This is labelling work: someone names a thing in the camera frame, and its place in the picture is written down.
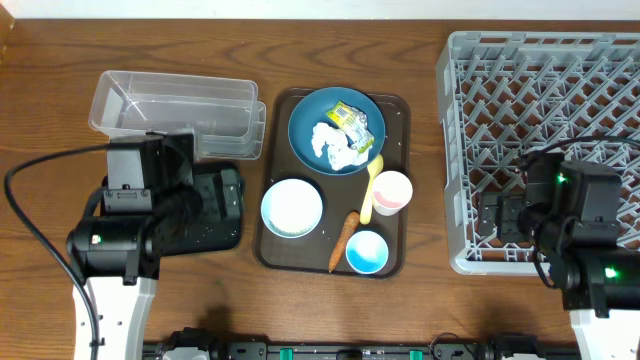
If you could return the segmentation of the pink plastic cup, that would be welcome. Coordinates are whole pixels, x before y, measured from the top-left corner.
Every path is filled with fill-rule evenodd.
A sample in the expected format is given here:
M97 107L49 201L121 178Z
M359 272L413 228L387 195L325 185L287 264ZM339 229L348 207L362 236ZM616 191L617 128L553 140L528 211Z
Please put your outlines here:
M373 208L382 216L403 209L413 196L411 180L398 171L384 171L373 182Z

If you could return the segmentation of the white tissue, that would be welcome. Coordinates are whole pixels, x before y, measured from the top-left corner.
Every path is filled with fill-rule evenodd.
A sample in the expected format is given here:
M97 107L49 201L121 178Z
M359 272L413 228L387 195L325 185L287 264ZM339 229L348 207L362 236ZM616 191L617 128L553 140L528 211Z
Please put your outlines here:
M320 158L324 151L331 169L338 171L347 166L359 166L368 161L369 150L359 153L348 145L346 134L327 123L318 123L313 128L311 145L314 154Z

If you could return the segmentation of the yellow green snack wrapper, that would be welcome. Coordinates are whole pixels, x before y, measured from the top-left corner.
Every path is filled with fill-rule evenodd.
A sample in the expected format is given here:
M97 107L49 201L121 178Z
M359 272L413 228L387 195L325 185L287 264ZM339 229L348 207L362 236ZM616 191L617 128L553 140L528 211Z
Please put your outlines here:
M350 147L364 153L375 138L367 127L367 116L361 110L338 101L325 115L351 140Z

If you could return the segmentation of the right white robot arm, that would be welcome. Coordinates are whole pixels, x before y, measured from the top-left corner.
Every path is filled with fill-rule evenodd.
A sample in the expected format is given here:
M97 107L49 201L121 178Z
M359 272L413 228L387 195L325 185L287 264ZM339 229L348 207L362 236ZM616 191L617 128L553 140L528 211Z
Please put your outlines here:
M533 154L522 192L484 192L482 235L528 243L543 284L562 293L584 359L639 356L639 254L618 245L622 189L611 167Z

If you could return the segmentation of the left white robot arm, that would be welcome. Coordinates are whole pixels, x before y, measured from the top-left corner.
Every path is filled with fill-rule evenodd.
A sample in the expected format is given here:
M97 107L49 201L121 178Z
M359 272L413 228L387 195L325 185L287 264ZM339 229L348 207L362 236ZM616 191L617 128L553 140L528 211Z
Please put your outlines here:
M121 137L66 246L77 359L139 359L164 257L229 250L241 238L244 181L198 164L190 134Z

